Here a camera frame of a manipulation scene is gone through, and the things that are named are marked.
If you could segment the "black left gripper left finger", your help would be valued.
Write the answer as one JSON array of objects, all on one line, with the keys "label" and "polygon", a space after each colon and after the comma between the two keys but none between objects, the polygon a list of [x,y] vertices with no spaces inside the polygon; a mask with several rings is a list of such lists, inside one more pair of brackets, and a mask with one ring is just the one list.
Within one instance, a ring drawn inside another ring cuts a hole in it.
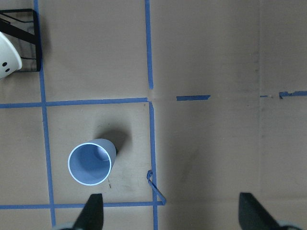
[{"label": "black left gripper left finger", "polygon": [[91,194],[72,229],[101,230],[103,224],[103,196],[102,194]]}]

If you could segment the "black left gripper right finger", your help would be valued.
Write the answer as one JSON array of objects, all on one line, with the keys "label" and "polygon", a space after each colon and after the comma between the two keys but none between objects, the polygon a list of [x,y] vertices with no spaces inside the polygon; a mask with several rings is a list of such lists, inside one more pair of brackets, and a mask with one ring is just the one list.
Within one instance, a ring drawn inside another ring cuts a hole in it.
[{"label": "black left gripper right finger", "polygon": [[242,230],[278,230],[281,226],[252,193],[239,194],[238,221]]}]

